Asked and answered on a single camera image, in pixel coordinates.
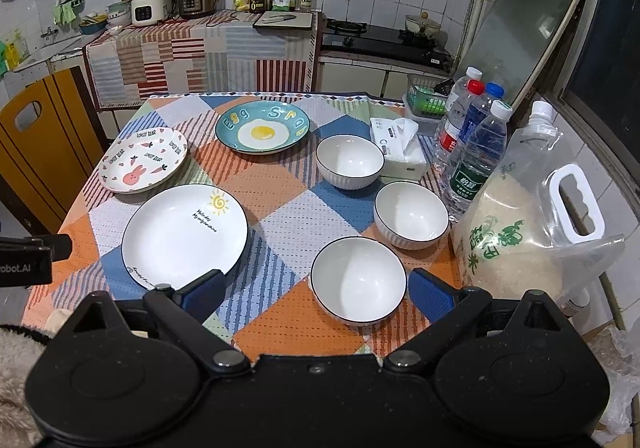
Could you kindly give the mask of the cream fleece sleeve forearm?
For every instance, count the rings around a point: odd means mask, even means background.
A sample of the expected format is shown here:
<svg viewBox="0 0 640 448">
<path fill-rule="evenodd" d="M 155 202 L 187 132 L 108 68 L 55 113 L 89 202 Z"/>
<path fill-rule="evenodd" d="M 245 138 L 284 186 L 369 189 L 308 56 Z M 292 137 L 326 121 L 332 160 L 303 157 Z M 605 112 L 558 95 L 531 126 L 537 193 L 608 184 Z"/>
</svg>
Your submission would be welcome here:
<svg viewBox="0 0 640 448">
<path fill-rule="evenodd" d="M 70 318 L 68 309 L 55 309 L 44 330 L 2 324 L 1 326 L 1 446 L 33 447 L 42 435 L 26 405 L 25 383 L 30 370 L 51 338 Z"/>
</svg>

